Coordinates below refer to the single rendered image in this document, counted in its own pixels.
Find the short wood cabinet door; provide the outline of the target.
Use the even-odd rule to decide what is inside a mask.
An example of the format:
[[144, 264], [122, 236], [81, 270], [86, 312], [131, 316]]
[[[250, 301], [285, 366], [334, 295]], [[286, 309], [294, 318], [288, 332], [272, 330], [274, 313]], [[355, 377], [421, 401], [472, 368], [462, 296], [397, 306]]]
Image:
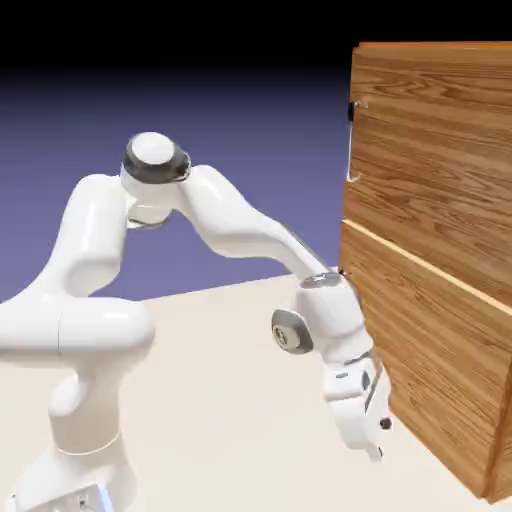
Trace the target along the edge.
[[394, 413], [476, 497], [512, 499], [512, 308], [350, 220], [340, 267]]

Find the tall wood cabinet door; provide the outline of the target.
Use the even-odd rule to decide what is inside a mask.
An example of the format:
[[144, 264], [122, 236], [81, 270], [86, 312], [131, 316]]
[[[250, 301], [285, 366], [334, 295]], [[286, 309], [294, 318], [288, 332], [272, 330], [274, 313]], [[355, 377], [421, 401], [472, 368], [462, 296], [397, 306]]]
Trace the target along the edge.
[[512, 42], [360, 43], [344, 214], [512, 307]]

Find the light wood cabinet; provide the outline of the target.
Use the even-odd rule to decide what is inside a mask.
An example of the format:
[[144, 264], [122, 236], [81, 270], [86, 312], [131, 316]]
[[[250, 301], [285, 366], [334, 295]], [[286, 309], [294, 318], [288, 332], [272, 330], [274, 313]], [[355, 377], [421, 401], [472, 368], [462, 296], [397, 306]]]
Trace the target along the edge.
[[392, 409], [512, 498], [512, 42], [362, 42], [350, 99], [341, 267]]

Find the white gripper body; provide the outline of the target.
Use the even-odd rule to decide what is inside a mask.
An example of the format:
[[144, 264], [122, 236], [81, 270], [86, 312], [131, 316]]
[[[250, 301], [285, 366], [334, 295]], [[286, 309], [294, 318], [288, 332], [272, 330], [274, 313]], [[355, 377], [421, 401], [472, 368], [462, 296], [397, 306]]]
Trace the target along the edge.
[[390, 417], [391, 382], [375, 353], [366, 353], [335, 374], [332, 410], [346, 446], [367, 451], [368, 444], [380, 445], [380, 420]]

